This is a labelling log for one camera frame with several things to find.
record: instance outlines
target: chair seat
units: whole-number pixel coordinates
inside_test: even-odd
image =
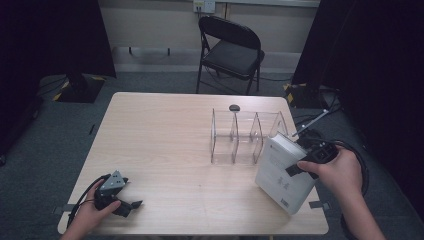
[[[261,62],[264,56],[265,53],[261,50]],[[227,74],[249,79],[257,69],[256,59],[257,50],[221,40],[203,58],[202,64]]]

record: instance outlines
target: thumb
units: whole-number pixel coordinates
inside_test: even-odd
[[[297,166],[300,169],[302,169],[303,171],[312,172],[312,173],[319,175],[317,163],[313,163],[313,162],[309,162],[309,161],[299,161],[299,162],[297,162]]]
[[[109,206],[105,207],[103,210],[101,210],[100,212],[102,213],[102,215],[104,217],[108,216],[109,214],[111,214],[113,211],[115,211],[116,209],[119,208],[119,206],[121,206],[121,201],[117,200],[111,204],[109,204]]]

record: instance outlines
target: chair backrest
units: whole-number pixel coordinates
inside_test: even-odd
[[[199,20],[199,28],[204,34],[252,49],[261,49],[259,37],[248,27],[215,16],[205,16]]]

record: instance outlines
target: black folding chair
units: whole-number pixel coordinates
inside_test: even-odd
[[[260,66],[265,53],[261,50],[261,41],[248,27],[214,16],[205,16],[199,20],[202,41],[199,73],[197,75],[196,93],[200,83],[212,86],[200,80],[203,66],[225,73],[229,76],[248,80],[246,95],[249,95],[255,73],[256,91],[259,91]],[[219,39],[210,47],[206,36]]]

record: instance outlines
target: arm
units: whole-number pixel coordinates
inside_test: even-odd
[[[385,239],[361,193],[361,166],[353,152],[339,147],[327,164],[300,161],[299,168],[317,174],[337,198],[350,232],[358,239]]]
[[[68,229],[60,238],[61,240],[67,239],[82,239],[91,230],[97,227],[100,222],[115,211],[120,205],[121,201],[115,201],[101,211],[97,210],[94,206],[94,192],[96,188],[103,183],[103,180],[98,181],[87,193],[85,202],[82,203],[78,210],[75,219],[72,221]]]

